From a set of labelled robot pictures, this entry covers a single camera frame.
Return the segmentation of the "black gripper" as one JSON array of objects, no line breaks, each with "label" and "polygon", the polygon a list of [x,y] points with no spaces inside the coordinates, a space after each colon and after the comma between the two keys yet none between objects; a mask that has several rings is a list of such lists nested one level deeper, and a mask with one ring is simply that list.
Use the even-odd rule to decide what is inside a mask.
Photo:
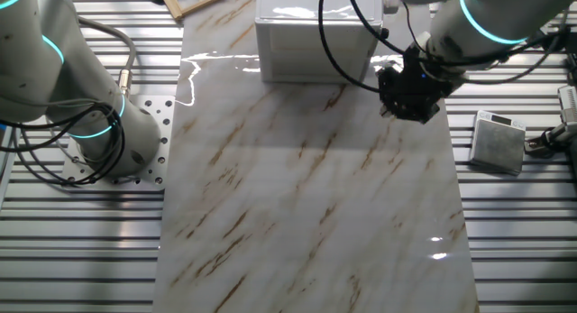
[{"label": "black gripper", "polygon": [[440,110],[436,102],[451,93],[451,81],[439,78],[418,60],[422,51],[405,51],[401,60],[388,60],[377,71],[382,117],[426,124]]}]

